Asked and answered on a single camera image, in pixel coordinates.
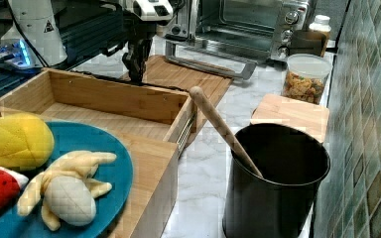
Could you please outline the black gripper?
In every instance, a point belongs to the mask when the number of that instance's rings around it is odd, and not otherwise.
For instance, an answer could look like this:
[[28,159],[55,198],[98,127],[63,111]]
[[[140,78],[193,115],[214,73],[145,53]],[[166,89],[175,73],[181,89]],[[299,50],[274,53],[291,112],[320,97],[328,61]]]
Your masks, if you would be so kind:
[[153,37],[156,35],[156,24],[139,20],[133,23],[127,31],[127,53],[122,61],[128,67],[128,75],[131,81],[141,85],[145,67],[143,64],[148,59]]

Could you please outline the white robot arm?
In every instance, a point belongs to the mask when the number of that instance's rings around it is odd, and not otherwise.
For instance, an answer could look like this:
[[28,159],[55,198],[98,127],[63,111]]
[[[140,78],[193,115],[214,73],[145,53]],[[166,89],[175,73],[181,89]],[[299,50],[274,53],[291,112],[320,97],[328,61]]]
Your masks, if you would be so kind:
[[[122,61],[130,79],[139,84],[146,70],[153,37],[159,25],[174,17],[169,0],[100,0],[126,13],[125,45],[128,52]],[[56,65],[67,59],[60,31],[56,25],[52,0],[7,0],[13,26],[1,38],[4,44],[14,43],[21,56],[10,64],[27,69]]]

